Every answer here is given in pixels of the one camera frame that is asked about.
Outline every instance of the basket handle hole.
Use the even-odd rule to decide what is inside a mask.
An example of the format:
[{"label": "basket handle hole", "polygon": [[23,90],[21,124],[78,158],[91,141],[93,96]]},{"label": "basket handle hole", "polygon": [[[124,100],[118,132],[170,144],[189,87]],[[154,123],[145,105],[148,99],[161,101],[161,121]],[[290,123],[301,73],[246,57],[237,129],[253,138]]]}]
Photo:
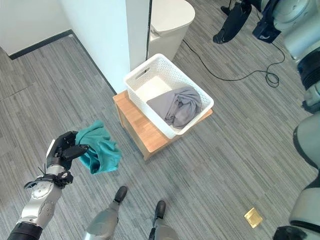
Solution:
[{"label": "basket handle hole", "polygon": [[138,78],[142,77],[144,74],[146,74],[148,71],[150,70],[150,67],[148,67],[147,69],[143,70],[142,72],[140,72],[136,77],[135,80],[137,80]]}]

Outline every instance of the wooden stool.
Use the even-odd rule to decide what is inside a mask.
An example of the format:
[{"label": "wooden stool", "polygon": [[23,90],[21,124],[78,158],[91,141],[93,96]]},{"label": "wooden stool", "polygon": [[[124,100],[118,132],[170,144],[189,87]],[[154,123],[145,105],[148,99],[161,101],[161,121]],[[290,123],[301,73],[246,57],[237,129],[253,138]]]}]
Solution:
[{"label": "wooden stool", "polygon": [[[142,152],[144,160],[147,160],[156,152],[186,134],[177,135],[172,139],[167,138],[129,99],[128,91],[115,95],[113,100],[121,126],[131,135],[133,141]],[[210,109],[195,125],[212,113],[213,111]]]}]

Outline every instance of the white wall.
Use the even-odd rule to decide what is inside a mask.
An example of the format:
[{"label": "white wall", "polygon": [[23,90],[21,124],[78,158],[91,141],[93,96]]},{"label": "white wall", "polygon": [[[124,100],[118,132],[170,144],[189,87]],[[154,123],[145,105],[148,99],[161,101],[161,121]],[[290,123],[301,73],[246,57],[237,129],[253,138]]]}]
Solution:
[{"label": "white wall", "polygon": [[[126,89],[124,76],[145,60],[147,49],[149,1],[127,1],[143,8],[127,9],[126,0],[60,0],[72,30],[117,93]],[[128,30],[134,24],[141,32]]]},{"label": "white wall", "polygon": [[58,0],[0,0],[0,47],[8,55],[69,29]]},{"label": "white wall", "polygon": [[130,69],[146,60],[150,0],[126,0]]}]

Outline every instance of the brass floor plate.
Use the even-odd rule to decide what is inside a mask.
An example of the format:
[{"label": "brass floor plate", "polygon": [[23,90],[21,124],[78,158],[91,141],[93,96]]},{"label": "brass floor plate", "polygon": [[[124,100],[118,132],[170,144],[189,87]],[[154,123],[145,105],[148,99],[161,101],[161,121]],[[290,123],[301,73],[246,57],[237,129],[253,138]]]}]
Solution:
[{"label": "brass floor plate", "polygon": [[256,208],[253,207],[248,211],[244,218],[247,220],[247,222],[250,224],[250,226],[254,229],[256,226],[258,226],[263,218],[260,216],[260,214],[257,212]]}]

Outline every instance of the gray carpet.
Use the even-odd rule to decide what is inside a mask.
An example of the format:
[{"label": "gray carpet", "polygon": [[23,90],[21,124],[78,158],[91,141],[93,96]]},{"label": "gray carpet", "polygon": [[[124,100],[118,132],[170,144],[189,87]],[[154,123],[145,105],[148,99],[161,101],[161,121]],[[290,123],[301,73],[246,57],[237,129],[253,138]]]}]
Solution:
[{"label": "gray carpet", "polygon": [[[255,14],[232,42],[216,45],[212,35],[224,22],[219,7],[226,1],[191,4],[196,18],[185,39],[217,75],[239,78],[281,59],[273,46],[252,36]],[[13,61],[0,50],[4,239],[30,198],[23,186],[40,174],[37,167],[43,166],[51,139],[96,119],[104,121],[123,151],[119,169],[90,175],[75,160],[73,184],[63,190],[42,240],[81,239],[121,185],[129,192],[115,240],[147,239],[160,199],[167,202],[166,223],[181,240],[267,240],[278,226],[288,224],[298,194],[316,176],[292,144],[293,130],[308,116],[300,107],[304,90],[294,64],[286,60],[274,66],[280,86],[270,88],[262,73],[239,82],[212,77],[184,43],[173,62],[213,97],[214,114],[145,162],[121,128],[113,92],[73,37]],[[263,217],[255,229],[244,219],[251,207]]]}]

